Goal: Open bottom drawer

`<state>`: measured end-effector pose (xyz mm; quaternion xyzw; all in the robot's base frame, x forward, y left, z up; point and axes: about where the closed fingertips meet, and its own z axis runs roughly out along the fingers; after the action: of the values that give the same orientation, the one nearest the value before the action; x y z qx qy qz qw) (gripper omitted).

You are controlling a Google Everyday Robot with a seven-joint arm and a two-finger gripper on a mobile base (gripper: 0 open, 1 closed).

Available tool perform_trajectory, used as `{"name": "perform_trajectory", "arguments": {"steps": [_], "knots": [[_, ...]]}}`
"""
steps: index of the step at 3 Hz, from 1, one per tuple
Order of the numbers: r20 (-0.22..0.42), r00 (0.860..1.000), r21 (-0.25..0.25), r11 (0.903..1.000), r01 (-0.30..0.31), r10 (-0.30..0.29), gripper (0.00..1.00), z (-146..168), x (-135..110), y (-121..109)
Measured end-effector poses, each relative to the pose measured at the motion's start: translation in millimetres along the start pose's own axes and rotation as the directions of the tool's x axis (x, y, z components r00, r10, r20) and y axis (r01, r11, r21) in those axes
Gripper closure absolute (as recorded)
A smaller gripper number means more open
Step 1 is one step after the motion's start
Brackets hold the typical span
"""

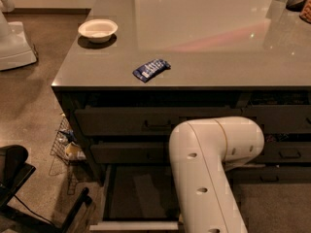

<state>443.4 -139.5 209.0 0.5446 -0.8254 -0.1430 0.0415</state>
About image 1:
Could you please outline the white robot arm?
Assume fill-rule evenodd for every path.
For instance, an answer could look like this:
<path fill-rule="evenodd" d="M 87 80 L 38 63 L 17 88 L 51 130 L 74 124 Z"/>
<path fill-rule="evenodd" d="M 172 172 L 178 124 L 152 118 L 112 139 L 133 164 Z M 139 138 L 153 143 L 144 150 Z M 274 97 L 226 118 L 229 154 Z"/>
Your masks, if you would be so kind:
<path fill-rule="evenodd" d="M 169 157 L 185 233 L 248 233 L 225 172 L 257 157 L 263 146 L 260 127 L 241 116 L 174 128 Z"/>

